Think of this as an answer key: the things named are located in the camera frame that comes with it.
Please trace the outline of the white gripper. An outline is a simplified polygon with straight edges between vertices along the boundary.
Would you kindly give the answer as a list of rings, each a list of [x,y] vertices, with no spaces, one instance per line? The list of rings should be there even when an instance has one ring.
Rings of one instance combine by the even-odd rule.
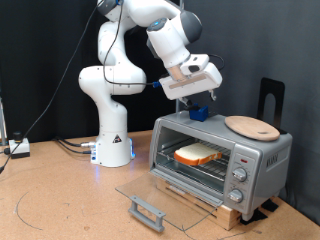
[[[193,106],[186,96],[208,91],[212,101],[217,96],[214,89],[222,83],[217,67],[209,61],[206,54],[191,54],[181,65],[169,69],[169,76],[159,80],[168,99],[178,99],[186,107]]]

